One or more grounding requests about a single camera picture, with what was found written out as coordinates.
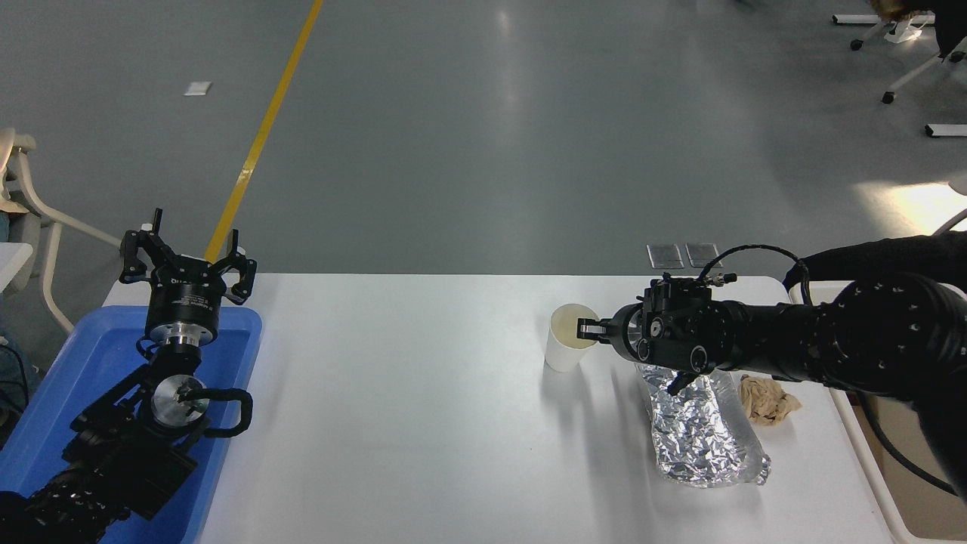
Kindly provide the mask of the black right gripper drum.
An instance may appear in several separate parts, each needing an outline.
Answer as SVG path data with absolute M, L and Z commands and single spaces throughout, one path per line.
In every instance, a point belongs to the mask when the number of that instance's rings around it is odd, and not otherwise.
M 626 360 L 638 359 L 638 306 L 626 305 L 605 324 L 605 338 L 616 354 Z

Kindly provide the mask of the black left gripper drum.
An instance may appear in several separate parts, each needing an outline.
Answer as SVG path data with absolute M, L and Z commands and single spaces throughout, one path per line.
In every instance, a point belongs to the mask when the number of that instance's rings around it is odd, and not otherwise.
M 145 330 L 189 323 L 217 330 L 221 299 L 227 291 L 224 279 L 204 261 L 177 258 L 154 264 Z

